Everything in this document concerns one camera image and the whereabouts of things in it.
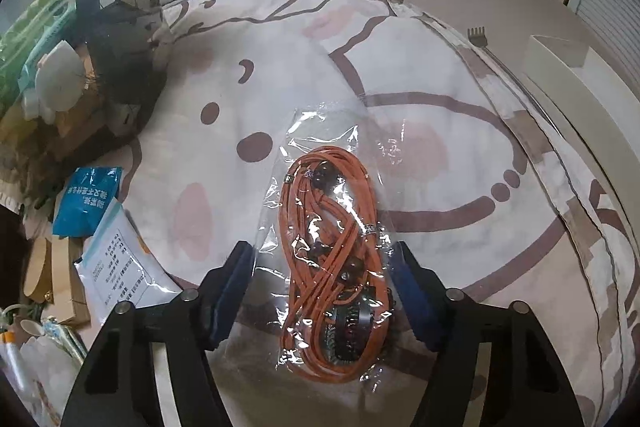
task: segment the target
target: screw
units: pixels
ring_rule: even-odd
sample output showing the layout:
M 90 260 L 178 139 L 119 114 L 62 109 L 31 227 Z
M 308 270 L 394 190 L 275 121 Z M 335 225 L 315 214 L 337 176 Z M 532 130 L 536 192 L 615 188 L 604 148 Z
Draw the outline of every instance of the screw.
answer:
M 131 303 L 129 301 L 121 301 L 115 305 L 115 312 L 118 315 L 124 315 L 131 309 Z
M 522 302 L 522 301 L 515 301 L 512 305 L 513 310 L 522 314 L 522 315 L 526 315 L 527 313 L 529 313 L 529 305 L 526 302 Z
M 465 298 L 465 293 L 458 288 L 449 288 L 444 295 L 446 295 L 450 301 L 462 301 L 462 299 Z
M 183 290 L 180 294 L 180 299 L 185 302 L 194 301 L 198 298 L 198 290 L 196 288 L 189 288 L 188 290 Z

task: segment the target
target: orange cord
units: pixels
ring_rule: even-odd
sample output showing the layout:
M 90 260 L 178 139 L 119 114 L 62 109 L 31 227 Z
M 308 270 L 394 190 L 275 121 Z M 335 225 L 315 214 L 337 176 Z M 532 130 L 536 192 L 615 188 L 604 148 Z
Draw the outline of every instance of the orange cord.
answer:
M 345 179 L 353 197 L 351 212 L 312 186 L 309 175 L 323 162 L 330 162 Z M 378 236 L 366 227 L 378 222 L 367 171 L 353 154 L 339 147 L 324 146 L 305 154 L 287 172 L 278 220 L 282 249 L 291 270 L 289 312 L 282 326 L 280 347 L 290 352 L 297 350 L 303 362 L 289 360 L 287 365 L 308 380 L 354 380 L 379 356 L 390 315 L 376 247 Z M 331 251 L 310 256 L 314 240 L 333 245 Z M 354 261 L 363 269 L 356 282 L 347 286 L 339 276 Z M 326 325 L 333 323 L 329 318 L 331 309 L 350 304 L 367 287 L 374 288 L 376 302 L 367 344 L 355 362 L 333 363 L 325 355 L 321 338 Z

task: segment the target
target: bed sheet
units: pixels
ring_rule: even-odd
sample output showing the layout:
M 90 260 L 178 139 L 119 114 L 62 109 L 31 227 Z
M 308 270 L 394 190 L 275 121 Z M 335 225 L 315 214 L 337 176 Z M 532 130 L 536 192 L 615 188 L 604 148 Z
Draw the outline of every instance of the bed sheet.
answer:
M 296 107 L 364 105 L 402 149 L 401 169 L 380 166 L 399 238 L 448 287 L 527 301 L 586 425 L 606 422 L 637 370 L 637 260 L 593 174 L 488 57 L 404 0 L 185 0 L 165 15 L 164 93 L 100 163 L 123 166 L 119 199 L 167 272 L 196 285 L 252 240 Z M 234 425 L 409 425 L 434 355 L 408 325 L 380 378 L 319 385 L 273 370 L 267 309 L 246 299 L 210 357 Z

